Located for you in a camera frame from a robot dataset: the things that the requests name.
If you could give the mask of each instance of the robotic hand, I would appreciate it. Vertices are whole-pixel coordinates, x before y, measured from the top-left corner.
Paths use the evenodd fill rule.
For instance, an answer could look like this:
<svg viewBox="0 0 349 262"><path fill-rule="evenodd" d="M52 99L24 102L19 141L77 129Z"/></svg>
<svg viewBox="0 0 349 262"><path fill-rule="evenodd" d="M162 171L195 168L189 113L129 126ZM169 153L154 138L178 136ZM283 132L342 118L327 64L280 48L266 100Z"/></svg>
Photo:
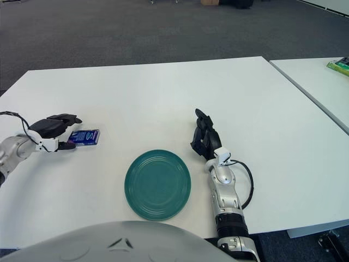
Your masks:
<svg viewBox="0 0 349 262"><path fill-rule="evenodd" d="M198 117L197 128L190 144L195 152L207 160L205 170L210 175L209 186L219 236L218 248L234 258L260 262L243 214L243 208L248 205L253 194L252 174L244 163L230 159L231 153L222 147L211 118L199 109L196 109L195 113ZM229 165L237 163L246 168L251 181L250 195L243 205L235 191L235 175L229 168Z"/></svg>
<svg viewBox="0 0 349 262"><path fill-rule="evenodd" d="M18 164L35 151L56 152L74 149L71 142L59 142L56 137L65 132L67 127L82 123L75 115L61 114L50 116L29 126L19 114L0 112L0 115L16 116L22 120L24 134L10 136L0 143L0 186Z"/></svg>

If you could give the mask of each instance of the black cylinder joint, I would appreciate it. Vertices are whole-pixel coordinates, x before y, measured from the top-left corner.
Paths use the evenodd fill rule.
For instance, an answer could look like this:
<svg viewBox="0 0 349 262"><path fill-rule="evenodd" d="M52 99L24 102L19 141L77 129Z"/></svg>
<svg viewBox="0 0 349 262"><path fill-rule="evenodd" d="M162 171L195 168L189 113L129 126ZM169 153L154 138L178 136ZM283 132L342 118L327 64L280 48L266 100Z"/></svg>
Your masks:
<svg viewBox="0 0 349 262"><path fill-rule="evenodd" d="M224 213L216 216L216 227L219 237L249 237L244 217L236 213Z"/></svg>

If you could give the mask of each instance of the small box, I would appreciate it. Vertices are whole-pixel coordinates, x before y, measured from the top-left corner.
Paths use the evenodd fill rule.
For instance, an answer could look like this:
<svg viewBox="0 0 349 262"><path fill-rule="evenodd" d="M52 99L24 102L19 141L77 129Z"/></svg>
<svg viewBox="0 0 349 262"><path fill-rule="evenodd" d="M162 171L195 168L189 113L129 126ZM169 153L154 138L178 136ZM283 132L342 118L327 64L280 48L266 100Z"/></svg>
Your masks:
<svg viewBox="0 0 349 262"><path fill-rule="evenodd" d="M219 0L201 0L203 5L219 5Z"/></svg>
<svg viewBox="0 0 349 262"><path fill-rule="evenodd" d="M340 61L331 61L327 64L327 67L340 72L346 76L349 76L349 58L344 57Z"/></svg>
<svg viewBox="0 0 349 262"><path fill-rule="evenodd" d="M76 146L96 145L98 143L99 134L99 129L77 130L71 133L68 140L74 142Z"/></svg>

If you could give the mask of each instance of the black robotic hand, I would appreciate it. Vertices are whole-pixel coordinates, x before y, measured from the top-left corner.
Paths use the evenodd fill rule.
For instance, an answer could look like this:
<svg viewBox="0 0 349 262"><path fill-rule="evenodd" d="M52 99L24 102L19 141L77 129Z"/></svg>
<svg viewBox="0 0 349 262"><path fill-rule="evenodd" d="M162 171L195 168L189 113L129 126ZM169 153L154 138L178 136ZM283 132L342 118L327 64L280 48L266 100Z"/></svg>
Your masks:
<svg viewBox="0 0 349 262"><path fill-rule="evenodd" d="M42 119L32 124L29 129L39 133L42 138L56 138L59 135L62 135L67 127L70 127L75 123L82 123L76 115L60 114L50 116L47 119ZM69 150L74 148L75 144L72 142L59 142L57 150Z"/></svg>

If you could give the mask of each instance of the white table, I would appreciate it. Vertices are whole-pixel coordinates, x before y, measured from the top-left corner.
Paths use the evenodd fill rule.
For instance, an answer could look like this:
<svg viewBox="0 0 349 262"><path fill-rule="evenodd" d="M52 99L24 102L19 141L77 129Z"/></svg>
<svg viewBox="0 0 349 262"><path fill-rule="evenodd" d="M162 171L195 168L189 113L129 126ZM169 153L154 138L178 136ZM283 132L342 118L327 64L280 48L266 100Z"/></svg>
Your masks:
<svg viewBox="0 0 349 262"><path fill-rule="evenodd" d="M349 135L349 77L326 67L340 59L287 59L271 64Z"/></svg>
<svg viewBox="0 0 349 262"><path fill-rule="evenodd" d="M205 161L189 145L195 108L253 173L244 211L250 233L349 218L349 136L262 57L37 70L0 97L0 110L29 123L77 114L84 123L76 129L100 128L101 136L97 146L35 153L18 166L0 190L0 247L141 220L127 204L124 178L137 156L155 148L180 156L192 180L188 203L164 223L215 236ZM11 117L0 126L0 140L21 129ZM233 168L244 201L248 179Z"/></svg>

